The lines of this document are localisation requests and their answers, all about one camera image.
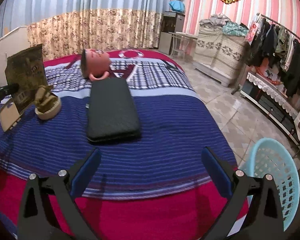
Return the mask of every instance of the lace tablecloth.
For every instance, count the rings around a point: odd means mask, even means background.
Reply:
[[[276,101],[284,110],[286,110],[286,112],[293,118],[293,120],[297,117],[298,111],[294,109],[293,106],[287,102],[287,99],[278,90],[273,88],[268,82],[252,72],[248,73],[247,79],[262,91],[266,92],[269,96],[271,96],[274,101]]]

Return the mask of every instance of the bed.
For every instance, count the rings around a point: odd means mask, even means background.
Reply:
[[[175,61],[148,50],[109,54],[110,77],[126,79],[142,136],[97,145],[100,167],[76,203],[102,239],[197,239],[226,203],[202,165],[201,150],[211,147],[235,169],[234,154]],[[0,125],[0,218],[14,234],[29,174],[57,174],[95,147],[85,133],[91,82],[81,77],[80,55],[44,65],[61,98],[60,113],[41,121],[31,107],[8,132]],[[50,200],[61,228],[71,233],[56,199]]]

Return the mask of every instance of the teal cloth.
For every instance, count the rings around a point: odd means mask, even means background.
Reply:
[[[239,24],[234,22],[227,22],[226,25],[222,27],[222,32],[227,35],[233,36],[246,36],[249,30],[241,27]]]
[[[169,3],[170,8],[172,11],[174,12],[180,12],[180,13],[184,13],[185,12],[185,5],[183,2],[179,1],[179,0],[173,0]]]

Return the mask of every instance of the white wardrobe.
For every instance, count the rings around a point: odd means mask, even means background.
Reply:
[[[0,38],[0,87],[7,85],[4,73],[7,58],[29,47],[26,26],[18,27]]]

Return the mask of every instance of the beige bowl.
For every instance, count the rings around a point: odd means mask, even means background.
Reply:
[[[57,113],[59,113],[60,109],[61,109],[61,99],[58,98],[58,101],[54,103],[54,107],[48,110],[47,112],[41,113],[39,112],[38,108],[35,108],[34,112],[41,120],[48,120],[55,117]]]

